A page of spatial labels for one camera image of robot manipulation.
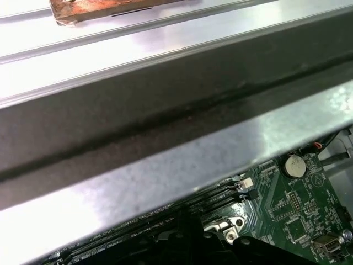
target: metal edge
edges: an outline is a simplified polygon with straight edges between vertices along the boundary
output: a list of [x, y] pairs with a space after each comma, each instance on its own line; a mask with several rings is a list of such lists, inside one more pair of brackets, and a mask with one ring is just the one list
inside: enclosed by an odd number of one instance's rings
[[27, 263], [352, 121], [350, 81], [6, 209], [0, 212], [0, 259]]
[[338, 8], [335, 10], [330, 10], [329, 12], [324, 12], [302, 19], [293, 20], [287, 23], [276, 24], [272, 26], [267, 26], [253, 31], [244, 32], [238, 35], [232, 35], [225, 38], [217, 39], [214, 41], [208, 41], [206, 43], [189, 46], [184, 49], [178, 49], [164, 54], [148, 57], [146, 59], [141, 59], [138, 61], [133, 61], [130, 63], [125, 63], [123, 65], [118, 65], [115, 67], [107, 68], [101, 71], [92, 72], [88, 75], [82, 75], [75, 78], [63, 80], [60, 83], [55, 83], [46, 87], [35, 89], [33, 91], [24, 92], [17, 94], [15, 96], [10, 96], [6, 98], [0, 98], [0, 109], [10, 107], [22, 102], [37, 99], [44, 96], [49, 96], [55, 93], [69, 90], [74, 87], [83, 86], [95, 81], [104, 80], [117, 75], [122, 75], [124, 73], [132, 72], [138, 69], [146, 68], [148, 66], [153, 66], [162, 62], [167, 62], [175, 60], [178, 58], [186, 57], [192, 54], [201, 53], [204, 51], [212, 50], [218, 47], [234, 44], [243, 40], [250, 38], [256, 38], [257, 36], [262, 36], [268, 33], [281, 31], [287, 28], [296, 27], [306, 23], [311, 23], [319, 21], [323, 18], [333, 17], [335, 15], [341, 15], [349, 13], [353, 10], [353, 4], [348, 7]]

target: cable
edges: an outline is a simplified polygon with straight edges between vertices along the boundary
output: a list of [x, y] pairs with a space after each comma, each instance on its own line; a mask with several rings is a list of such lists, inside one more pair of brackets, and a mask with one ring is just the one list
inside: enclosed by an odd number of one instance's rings
[[327, 136], [324, 136], [320, 139], [318, 139], [316, 142], [320, 143], [322, 145], [322, 148], [319, 149], [319, 153], [321, 153], [323, 150], [325, 150], [325, 148], [331, 144], [331, 142], [337, 137], [337, 135], [339, 134], [339, 131], [333, 132], [332, 134], [329, 134]]
[[332, 157], [326, 158], [324, 160], [321, 160], [321, 165], [324, 166], [328, 166], [328, 165], [332, 165], [334, 163], [337, 162], [341, 162], [342, 160], [345, 160], [347, 158], [350, 158], [350, 156], [348, 155], [347, 152], [345, 153], [338, 153], [337, 155], [333, 155]]
[[315, 142], [314, 146], [318, 149], [321, 150], [323, 148], [322, 144], [320, 144], [319, 142]]

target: black wire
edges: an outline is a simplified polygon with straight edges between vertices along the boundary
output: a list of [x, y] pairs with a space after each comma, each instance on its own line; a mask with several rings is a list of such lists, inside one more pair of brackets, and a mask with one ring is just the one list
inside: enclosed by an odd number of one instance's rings
[[340, 162], [342, 160], [345, 160], [349, 158], [349, 155], [347, 152], [345, 153], [339, 153], [337, 155], [333, 155], [332, 157], [326, 158], [324, 160], [321, 161], [321, 165], [324, 166], [328, 166], [328, 165], [332, 165], [334, 163]]
[[318, 139], [316, 142], [319, 142], [320, 144], [322, 144], [323, 148], [320, 150], [319, 153], [321, 153], [323, 150], [325, 150], [325, 148], [331, 144], [331, 142], [337, 137], [337, 135], [340, 133], [341, 131], [336, 131], [333, 132], [332, 134], [329, 134], [327, 136], [322, 137], [321, 139]]

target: capacitor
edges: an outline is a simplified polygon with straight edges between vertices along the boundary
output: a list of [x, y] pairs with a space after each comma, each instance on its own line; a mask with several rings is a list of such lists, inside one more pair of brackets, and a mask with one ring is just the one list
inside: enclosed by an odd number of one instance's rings
[[341, 244], [350, 242], [353, 239], [353, 233], [349, 229], [345, 229], [342, 231], [339, 241]]
[[291, 155], [282, 164], [284, 174], [290, 178], [302, 178], [307, 170], [304, 159], [298, 155]]

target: screw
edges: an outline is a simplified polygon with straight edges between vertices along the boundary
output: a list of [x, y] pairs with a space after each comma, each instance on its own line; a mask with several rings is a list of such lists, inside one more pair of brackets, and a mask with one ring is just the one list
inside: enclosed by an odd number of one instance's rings
[[234, 239], [236, 239], [236, 235], [234, 234], [234, 232], [228, 232], [226, 234], [226, 238], [230, 241], [233, 241]]
[[243, 225], [243, 220], [242, 220], [242, 219], [238, 219], [238, 220], [236, 221], [236, 225], [237, 225], [237, 226], [242, 226], [242, 225]]

